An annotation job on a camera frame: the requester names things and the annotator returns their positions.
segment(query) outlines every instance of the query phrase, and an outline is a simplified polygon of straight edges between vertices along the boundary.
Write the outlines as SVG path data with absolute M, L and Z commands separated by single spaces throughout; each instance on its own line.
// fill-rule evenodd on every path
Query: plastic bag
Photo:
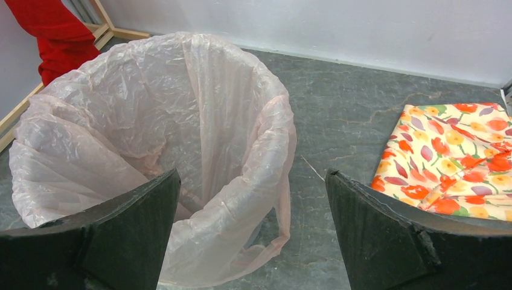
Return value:
M 210 35 L 156 36 L 113 47 L 30 103 L 10 149 L 13 201 L 30 227 L 177 168 L 178 221 L 161 282 L 218 285 L 288 241 L 293 113 L 255 56 Z M 272 207 L 279 236 L 245 249 Z

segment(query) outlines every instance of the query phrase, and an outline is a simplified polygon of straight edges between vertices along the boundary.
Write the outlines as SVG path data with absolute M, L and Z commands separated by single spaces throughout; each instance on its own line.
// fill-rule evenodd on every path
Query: orange flower pattern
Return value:
M 511 120 L 494 103 L 406 105 L 371 186 L 432 213 L 512 221 Z

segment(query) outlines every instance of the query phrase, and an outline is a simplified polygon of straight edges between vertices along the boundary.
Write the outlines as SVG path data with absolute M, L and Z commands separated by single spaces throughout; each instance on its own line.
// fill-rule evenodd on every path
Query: red fabric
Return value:
M 60 0 L 5 0 L 19 25 L 37 39 L 43 60 L 39 74 L 46 86 L 94 59 L 94 36 Z

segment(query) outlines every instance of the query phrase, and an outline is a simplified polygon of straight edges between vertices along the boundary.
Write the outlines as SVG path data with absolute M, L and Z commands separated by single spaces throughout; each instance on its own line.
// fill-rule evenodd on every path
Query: wooden frame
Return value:
M 98 13 L 100 19 L 103 21 L 103 24 L 84 24 L 87 28 L 90 29 L 92 35 L 96 37 L 94 45 L 99 50 L 102 49 L 113 37 L 129 40 L 138 40 L 150 37 L 148 33 L 114 27 L 100 0 L 90 0 L 90 2 L 96 10 L 96 13 Z M 21 116 L 23 112 L 25 112 L 25 110 L 27 110 L 29 105 L 28 100 L 30 97 L 40 92 L 43 88 L 43 84 L 40 83 L 9 114 L 7 114 L 7 116 L 5 116 L 0 121 L 0 152 L 7 148 L 7 146 L 9 146 L 9 144 L 14 140 L 13 123 Z

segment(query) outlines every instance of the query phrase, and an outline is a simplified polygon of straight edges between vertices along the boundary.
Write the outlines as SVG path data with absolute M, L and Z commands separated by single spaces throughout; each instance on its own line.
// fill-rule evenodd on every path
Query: gray marble floor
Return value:
M 405 104 L 503 103 L 495 89 L 251 52 L 286 86 L 295 113 L 299 143 L 290 173 L 292 237 L 264 267 L 212 289 L 350 289 L 322 180 L 327 169 L 369 184 Z M 10 200 L 7 162 L 8 152 L 1 153 L 0 230 L 23 225 Z M 257 242 L 270 241 L 276 232 L 271 213 Z

